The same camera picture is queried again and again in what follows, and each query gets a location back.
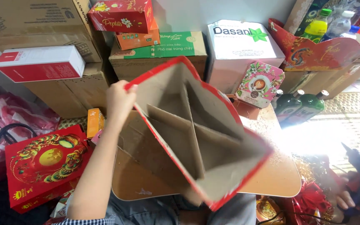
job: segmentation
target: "white box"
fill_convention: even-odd
[[[286,58],[259,23],[219,20],[208,25],[211,59],[207,82],[224,94],[234,94],[251,63],[279,67]]]
[[[0,56],[0,71],[15,83],[80,78],[85,65],[73,45],[8,49]]]

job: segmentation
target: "wooden table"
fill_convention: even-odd
[[[281,139],[291,140],[291,136],[283,137],[272,106],[257,110],[241,103],[235,107],[243,125],[266,137],[275,148],[271,158],[240,192],[280,197],[297,195],[301,189],[301,179],[287,146],[279,146]],[[177,194],[122,150],[116,156],[112,190],[125,201]]]

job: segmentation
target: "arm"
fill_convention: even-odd
[[[68,207],[69,219],[102,219],[105,217],[112,185],[117,139],[134,102],[137,85],[124,90],[127,81],[112,84],[107,90],[107,122],[101,139],[74,190]]]

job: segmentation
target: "small orange box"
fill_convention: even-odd
[[[116,40],[122,50],[160,44],[159,27],[153,18],[147,34],[116,32]]]
[[[87,138],[93,138],[95,134],[104,128],[105,118],[100,109],[89,109],[87,117]]]

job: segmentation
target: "bottle cap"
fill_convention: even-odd
[[[280,96],[282,96],[283,95],[283,90],[277,90],[276,91],[276,97],[280,97]]]
[[[342,16],[345,16],[345,17],[348,17],[348,18],[351,18],[355,15],[355,13],[353,11],[344,11],[342,14]]]
[[[331,14],[331,9],[328,9],[328,8],[324,8],[322,9],[322,11],[320,12],[320,15],[321,16],[329,16]]]
[[[359,31],[360,27],[358,26],[351,26],[350,32],[351,33],[357,33]]]
[[[304,95],[304,94],[305,94],[305,92],[304,92],[302,89],[298,89],[296,92],[294,92],[293,96],[294,96],[295,98],[299,98],[299,97],[301,97],[301,96]]]
[[[316,95],[317,99],[324,99],[325,97],[329,96],[329,92],[327,90],[322,90]]]

